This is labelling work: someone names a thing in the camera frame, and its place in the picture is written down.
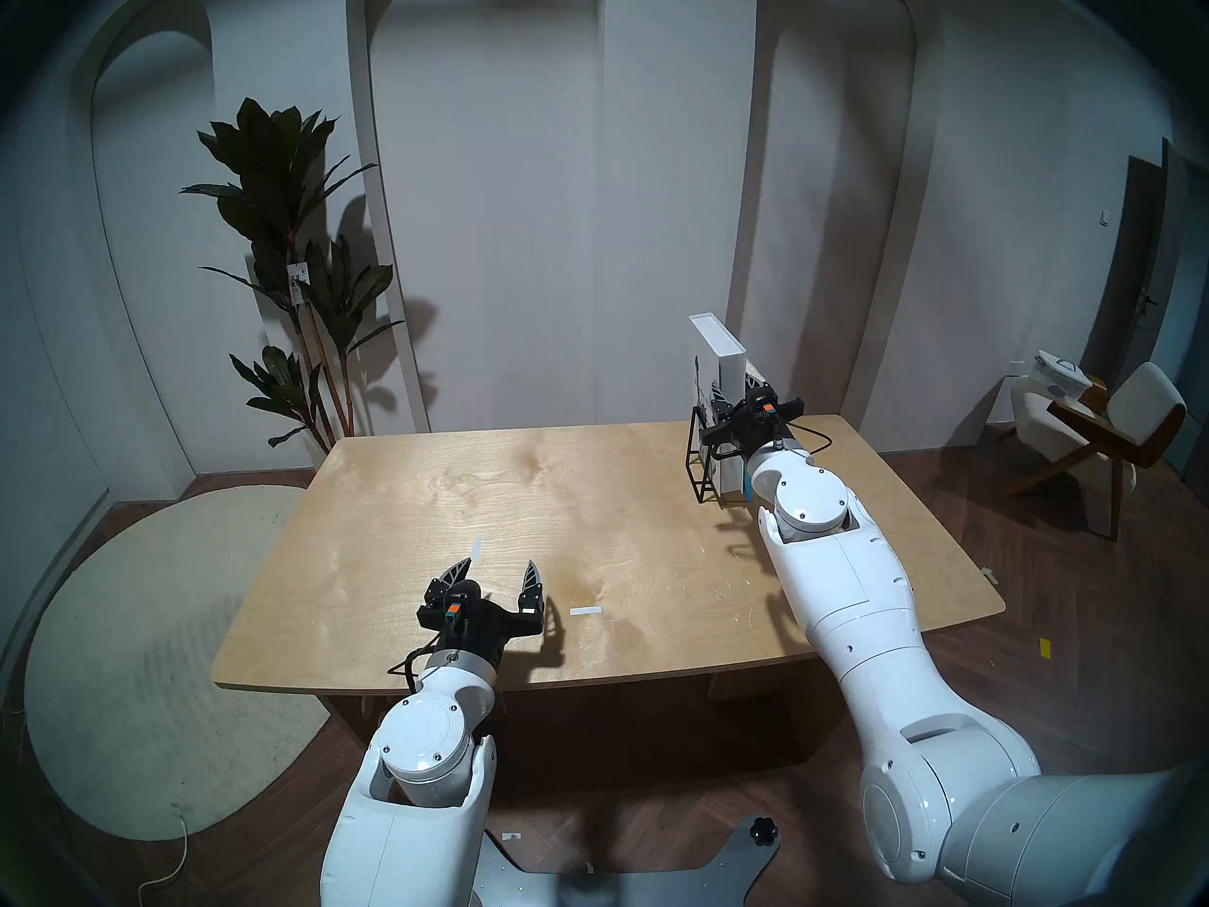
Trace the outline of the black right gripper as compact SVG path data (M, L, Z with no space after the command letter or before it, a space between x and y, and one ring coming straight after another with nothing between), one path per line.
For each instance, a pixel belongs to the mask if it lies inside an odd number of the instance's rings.
M754 408L748 401L757 401ZM746 401L731 406L717 382L712 382L708 394L708 422L704 429L704 449L717 452L730 447L731 452L757 452L763 446L779 440L792 440L789 423L803 415L803 400L791 399L773 404L773 387L757 376L746 376Z

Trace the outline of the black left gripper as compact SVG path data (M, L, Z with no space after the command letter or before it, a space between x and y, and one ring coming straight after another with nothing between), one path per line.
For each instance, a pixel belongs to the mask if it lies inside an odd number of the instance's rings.
M417 622L438 634L436 649L459 649L498 665L510 640L544 631L542 578L536 562L530 560L517 610L509 612L484 599L478 584L459 584L467 579L472 565L473 558L464 558L430 580L426 602L417 610Z

